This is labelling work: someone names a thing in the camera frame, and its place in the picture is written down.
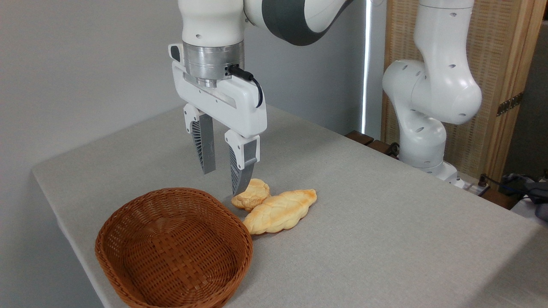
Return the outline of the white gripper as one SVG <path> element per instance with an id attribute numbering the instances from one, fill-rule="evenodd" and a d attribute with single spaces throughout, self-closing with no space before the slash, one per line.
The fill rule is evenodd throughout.
<path id="1" fill-rule="evenodd" d="M 266 103 L 258 86 L 229 71 L 244 67 L 244 43 L 223 47 L 171 44 L 172 71 L 184 106 L 187 132 L 191 135 L 203 174 L 214 171 L 213 118 L 227 126 L 232 194 L 249 186 L 255 163 L 260 161 L 260 136 L 268 126 Z"/>

